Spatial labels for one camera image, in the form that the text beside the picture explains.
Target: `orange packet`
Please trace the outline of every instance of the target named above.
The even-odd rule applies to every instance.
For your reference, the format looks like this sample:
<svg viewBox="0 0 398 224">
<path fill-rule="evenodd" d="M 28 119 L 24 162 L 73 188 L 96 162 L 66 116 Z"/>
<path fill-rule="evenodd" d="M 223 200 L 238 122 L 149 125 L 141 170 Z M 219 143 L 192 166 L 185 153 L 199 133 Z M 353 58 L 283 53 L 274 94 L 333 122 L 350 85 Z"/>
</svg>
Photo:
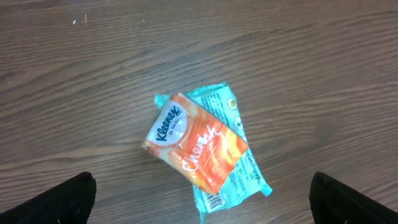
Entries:
<svg viewBox="0 0 398 224">
<path fill-rule="evenodd" d="M 181 93 L 162 107 L 142 143 L 205 192 L 217 194 L 248 144 Z"/>
</svg>

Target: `plastic packaging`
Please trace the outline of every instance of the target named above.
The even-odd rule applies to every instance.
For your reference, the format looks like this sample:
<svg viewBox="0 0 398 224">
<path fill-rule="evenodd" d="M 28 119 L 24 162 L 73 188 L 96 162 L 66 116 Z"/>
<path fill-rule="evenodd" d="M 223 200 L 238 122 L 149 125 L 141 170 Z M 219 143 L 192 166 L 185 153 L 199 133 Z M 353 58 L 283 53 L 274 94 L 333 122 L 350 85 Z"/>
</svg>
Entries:
<svg viewBox="0 0 398 224">
<path fill-rule="evenodd" d="M 247 141 L 236 98 L 225 82 L 197 88 L 188 92 L 186 96 L 204 107 Z M 169 98 L 168 95 L 156 95 L 155 104 L 161 108 Z M 206 213 L 237 206 L 258 191 L 269 196 L 272 189 L 261 175 L 250 149 L 246 150 L 237 161 L 235 168 L 216 195 L 208 194 L 193 185 L 193 195 L 202 223 Z"/>
<path fill-rule="evenodd" d="M 172 95 L 163 106 L 142 146 L 213 195 L 249 147 L 181 93 Z"/>
</svg>

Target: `wood grain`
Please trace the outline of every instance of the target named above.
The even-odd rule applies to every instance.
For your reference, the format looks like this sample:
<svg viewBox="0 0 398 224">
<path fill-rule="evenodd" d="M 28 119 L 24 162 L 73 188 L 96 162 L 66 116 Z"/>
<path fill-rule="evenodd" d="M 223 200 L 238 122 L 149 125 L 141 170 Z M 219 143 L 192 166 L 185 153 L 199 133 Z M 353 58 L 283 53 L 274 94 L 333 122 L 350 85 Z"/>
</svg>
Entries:
<svg viewBox="0 0 398 224">
<path fill-rule="evenodd" d="M 318 170 L 398 211 L 397 28 L 394 0 L 3 0 L 0 211 L 88 170 L 90 223 L 198 223 L 140 141 L 155 93 L 224 80 L 274 193 L 208 223 L 313 223 Z"/>
</svg>

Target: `teal plastic wrapper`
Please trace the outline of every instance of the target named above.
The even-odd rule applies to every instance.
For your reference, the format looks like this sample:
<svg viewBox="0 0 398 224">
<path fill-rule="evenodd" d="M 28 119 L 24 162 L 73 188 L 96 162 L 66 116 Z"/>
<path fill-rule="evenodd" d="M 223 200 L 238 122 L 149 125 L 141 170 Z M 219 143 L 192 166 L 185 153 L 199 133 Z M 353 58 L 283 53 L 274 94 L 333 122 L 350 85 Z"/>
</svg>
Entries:
<svg viewBox="0 0 398 224">
<path fill-rule="evenodd" d="M 203 86 L 186 93 L 186 96 L 247 141 L 236 98 L 227 83 Z M 156 95 L 156 106 L 160 109 L 169 98 L 169 95 Z M 208 194 L 193 185 L 193 196 L 202 223 L 204 223 L 206 213 L 237 206 L 258 191 L 268 196 L 272 189 L 261 175 L 250 149 L 236 163 L 216 195 Z"/>
</svg>

